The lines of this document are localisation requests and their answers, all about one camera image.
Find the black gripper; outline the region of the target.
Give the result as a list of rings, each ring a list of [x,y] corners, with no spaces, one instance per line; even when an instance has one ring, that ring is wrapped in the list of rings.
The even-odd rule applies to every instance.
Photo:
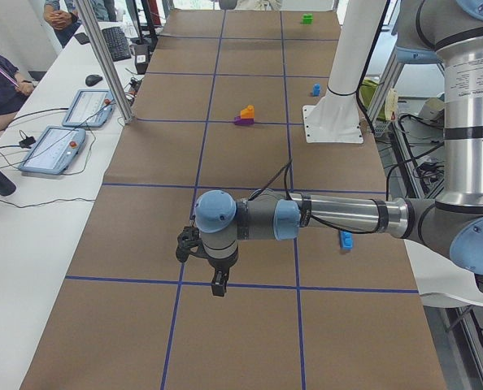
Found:
[[[224,297],[227,292],[228,273],[238,260],[238,254],[232,253],[226,258],[207,258],[208,263],[215,269],[211,281],[211,291],[214,297]]]

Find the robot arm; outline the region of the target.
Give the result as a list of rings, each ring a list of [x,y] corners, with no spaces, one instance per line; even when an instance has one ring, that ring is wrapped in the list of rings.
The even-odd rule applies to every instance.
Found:
[[[483,275],[483,1],[406,1],[400,7],[397,55],[405,63],[443,63],[445,186],[435,199],[330,197],[315,193],[322,178],[367,188],[386,186],[363,152],[359,86],[376,44],[386,5],[349,5],[326,94],[304,106],[305,141],[279,171],[283,188],[260,186],[234,199],[211,190],[194,204],[196,255],[214,268],[211,289],[222,297],[238,244],[292,240],[308,227],[354,235],[387,233],[414,241]]]
[[[238,0],[218,0],[221,10],[234,10],[237,7]]]

